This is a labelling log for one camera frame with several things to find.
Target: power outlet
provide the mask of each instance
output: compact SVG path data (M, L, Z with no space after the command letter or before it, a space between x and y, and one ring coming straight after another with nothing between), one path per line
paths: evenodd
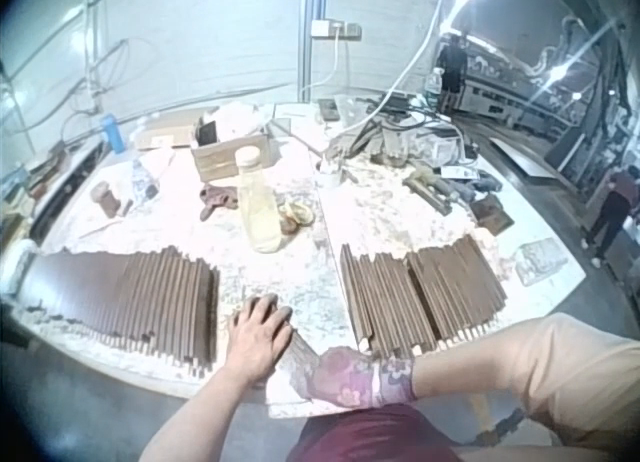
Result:
M335 39L336 34L339 39L360 40L362 39L362 27L359 24L333 19L311 21L312 39Z

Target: yellow liquid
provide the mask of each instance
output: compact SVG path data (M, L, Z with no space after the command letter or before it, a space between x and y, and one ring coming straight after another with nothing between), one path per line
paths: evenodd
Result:
M280 247L280 216L273 193L267 187L240 197L242 222L251 247L257 252L275 252Z

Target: white cable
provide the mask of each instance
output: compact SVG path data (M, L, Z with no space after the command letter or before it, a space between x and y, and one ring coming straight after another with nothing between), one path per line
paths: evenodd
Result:
M335 45L333 46L333 70L331 71L331 73L327 77L322 79L320 82L314 82L313 84L309 84L306 87L303 87L302 89L300 89L300 95L302 95L305 90L309 90L312 87L317 87L319 85L326 84L327 82L329 82L331 80L331 78L334 75L336 75L336 71L338 70L338 42L339 42L339 39L340 39L340 31L342 29L343 29L343 26L340 26L340 27L337 27L337 30L336 30Z
M382 108L384 107L384 104L386 104L387 101L391 98L391 94L393 94L393 91L396 90L398 85L400 85L400 82L402 82L402 80L407 76L407 74L413 68L413 66L416 64L416 62L418 61L420 56L427 49L427 45L429 45L429 40L431 39L431 34L433 33L433 29L436 26L436 20L438 19L438 14L440 12L440 6L441 5L442 5L442 0L438 0L438 3L436 4L436 8L435 8L434 13L433 13L433 17L431 18L431 24L429 25L429 30L427 31L427 36L424 38L424 41L422 42L422 45L420 46L420 48L418 49L416 54L413 56L413 59L411 59L411 61L404 68L404 70L402 71L400 76L398 76L396 81L393 83L391 88L388 90L387 95L385 95L384 99L382 99L382 102L380 102L380 105L376 108L376 110L371 112L368 117L365 117L360 122L357 122L357 123L353 124L351 127L347 127L346 129L343 129L340 132L338 132L336 135L333 136L334 139L337 138L337 137L340 137L341 135L346 134L347 132L349 132L349 131L351 131L351 130L353 130L355 128L360 127L363 124L366 124L371 119L373 119L376 115L378 115L380 110L382 110Z

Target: blue bottle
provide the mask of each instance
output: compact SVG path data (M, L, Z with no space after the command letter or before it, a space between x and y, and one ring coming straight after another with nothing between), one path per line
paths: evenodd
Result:
M109 144L111 148L116 154L124 152L125 146L122 141L122 137L120 136L120 130L118 129L118 121L113 116L113 114L105 115L102 120L102 128L107 134L107 139L109 140Z

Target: shorts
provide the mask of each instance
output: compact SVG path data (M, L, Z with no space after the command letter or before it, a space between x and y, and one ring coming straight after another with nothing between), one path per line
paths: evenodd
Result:
M462 85L462 77L456 72L445 72L442 74L442 90L445 92L451 92L452 94L459 94L460 87Z

